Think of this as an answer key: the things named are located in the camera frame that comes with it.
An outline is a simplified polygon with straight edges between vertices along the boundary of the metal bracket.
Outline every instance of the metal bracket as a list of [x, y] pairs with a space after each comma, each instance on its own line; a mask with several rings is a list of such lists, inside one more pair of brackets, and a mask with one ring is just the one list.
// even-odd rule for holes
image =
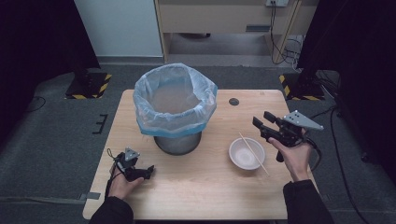
[[131, 161], [140, 156], [140, 153], [133, 151], [130, 147], [125, 148], [125, 161]]
[[303, 127], [303, 128], [310, 128], [310, 129], [315, 129], [315, 130], [323, 130], [323, 126], [317, 124], [314, 122], [312, 119], [307, 118], [297, 110], [289, 113], [288, 115], [285, 115], [283, 117], [283, 120], [294, 124], [295, 126], [298, 127]]

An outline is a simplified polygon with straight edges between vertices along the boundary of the power outlet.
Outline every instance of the power outlet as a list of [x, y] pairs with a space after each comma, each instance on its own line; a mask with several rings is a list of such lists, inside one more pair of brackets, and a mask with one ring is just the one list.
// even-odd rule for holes
[[286, 7], [288, 5], [289, 0], [267, 0], [265, 5], [268, 7], [272, 7], [274, 5], [272, 2], [275, 2], [277, 7]]

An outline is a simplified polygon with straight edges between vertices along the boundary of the wire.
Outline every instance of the wire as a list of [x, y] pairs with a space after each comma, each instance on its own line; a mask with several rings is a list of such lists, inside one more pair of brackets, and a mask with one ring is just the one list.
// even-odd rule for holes
[[333, 113], [334, 113], [336, 108], [334, 108], [332, 110], [332, 113], [330, 115], [330, 125], [331, 125], [331, 128], [332, 128], [332, 140], [334, 141], [335, 152], [336, 152], [336, 155], [337, 155], [338, 164], [339, 164], [340, 169], [341, 169], [341, 176], [343, 177], [344, 186], [346, 188], [346, 194], [347, 194], [347, 197], [348, 197], [350, 203], [352, 204], [353, 209], [356, 211], [356, 213], [361, 218], [361, 220], [363, 220], [364, 223], [369, 224], [369, 222], [364, 218], [364, 216], [359, 211], [358, 207], [355, 204], [355, 201], [352, 198], [352, 195], [351, 195], [350, 190], [349, 190], [349, 185], [347, 183], [347, 178], [346, 178], [346, 174], [345, 174], [345, 171], [344, 171], [344, 166], [343, 166], [343, 163], [341, 163], [340, 152], [338, 150], [337, 140], [335, 138], [335, 133], [334, 133], [334, 127], [332, 125], [332, 115], [333, 115]]
[[113, 160], [115, 160], [116, 158], [113, 156], [113, 153], [111, 153], [111, 148], [107, 148], [107, 155], [111, 158], [113, 158]]
[[41, 109], [47, 102], [46, 99], [44, 97], [41, 97], [41, 96], [35, 96], [35, 97], [33, 97], [33, 99], [37, 99], [37, 100], [42, 99], [43, 100], [43, 104], [41, 106], [39, 106], [38, 108], [36, 108], [36, 109], [26, 110], [25, 111], [26, 113], [35, 112], [35, 111]]
[[305, 138], [305, 142], [308, 143], [308, 144], [310, 144], [310, 145], [312, 146], [312, 148], [313, 148], [313, 149], [317, 152], [317, 154], [318, 154], [317, 160], [315, 161], [315, 164], [314, 164], [314, 165], [312, 166], [312, 168], [311, 168], [311, 172], [314, 172], [314, 171], [317, 169], [317, 167], [319, 166], [320, 162], [321, 162], [322, 153], [321, 153], [321, 150], [318, 148], [317, 144], [315, 144], [315, 142], [312, 141], [312, 139], [310, 139], [310, 138]]
[[316, 114], [316, 115], [314, 115], [314, 116], [311, 116], [311, 117], [309, 117], [310, 119], [314, 119], [314, 118], [316, 118], [316, 117], [318, 117], [318, 116], [320, 116], [320, 115], [324, 115], [324, 114], [327, 114], [327, 113], [329, 113], [330, 111], [332, 111], [333, 109], [335, 109], [337, 107], [337, 105], [332, 105], [332, 106], [330, 106], [327, 110], [325, 110], [325, 111], [323, 111], [323, 112], [320, 112], [320, 113], [318, 113], [318, 114]]
[[285, 48], [284, 50], [286, 51], [287, 57], [289, 57], [289, 58], [291, 58], [291, 57], [288, 55], [289, 53], [300, 55], [299, 52], [296, 52], [296, 51], [293, 51], [293, 50], [289, 50], [289, 49], [287, 49], [287, 48]]
[[[299, 44], [300, 52], [301, 52], [302, 49], [303, 49], [303, 48], [302, 48], [302, 45], [301, 45], [301, 42], [298, 41], [298, 40], [295, 40], [295, 39], [290, 39], [290, 40], [293, 40], [293, 41], [294, 41], [294, 47], [295, 47], [295, 44], [296, 44], [296, 43]], [[297, 63], [298, 63], [298, 60], [299, 60], [299, 59], [300, 59], [300, 56], [297, 58], [297, 52], [294, 52], [293, 63], [291, 64], [291, 67], [292, 67], [293, 70], [296, 71], [297, 73], [301, 73], [301, 72], [302, 72], [301, 69], [297, 68]]]
[[[277, 47], [277, 45], [275, 44], [275, 40], [274, 40], [274, 34], [273, 34], [273, 29], [274, 29], [274, 24], [275, 24], [275, 17], [276, 17], [276, 1], [271, 1], [271, 5], [272, 5], [272, 10], [271, 10], [271, 29], [270, 29], [270, 36], [271, 36], [271, 42], [273, 45], [273, 52], [271, 54], [271, 60], [274, 64], [281, 64], [283, 62], [286, 61], [286, 58], [283, 56], [282, 52], [280, 52], [280, 49]], [[274, 61], [274, 51], [275, 49], [279, 52], [280, 56], [282, 56], [282, 62], [280, 63], [276, 63]]]
[[329, 78], [329, 75], [324, 71], [320, 70], [317, 78], [313, 80], [314, 84], [319, 84], [322, 88], [329, 93], [329, 95], [334, 99], [339, 94], [340, 78], [337, 79], [337, 83]]

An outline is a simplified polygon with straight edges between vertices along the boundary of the trash can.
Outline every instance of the trash can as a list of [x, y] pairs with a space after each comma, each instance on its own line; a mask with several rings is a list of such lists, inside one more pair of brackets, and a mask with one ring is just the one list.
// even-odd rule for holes
[[216, 110], [218, 87], [183, 63], [155, 68], [134, 85], [136, 121], [140, 132], [171, 155], [193, 151]]

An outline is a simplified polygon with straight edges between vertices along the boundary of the hand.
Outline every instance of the hand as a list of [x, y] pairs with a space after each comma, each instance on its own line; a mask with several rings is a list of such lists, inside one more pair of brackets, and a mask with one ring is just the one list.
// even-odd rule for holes
[[136, 180], [129, 182], [118, 168], [115, 169], [113, 176], [115, 176], [115, 178], [113, 179], [110, 190], [108, 191], [108, 197], [117, 197], [121, 200], [124, 200], [132, 193], [134, 188], [139, 186], [145, 180], [143, 177], [139, 177]]
[[296, 147], [285, 147], [275, 138], [270, 137], [268, 141], [282, 153], [294, 182], [309, 179], [308, 161], [312, 151], [310, 144], [301, 143]]

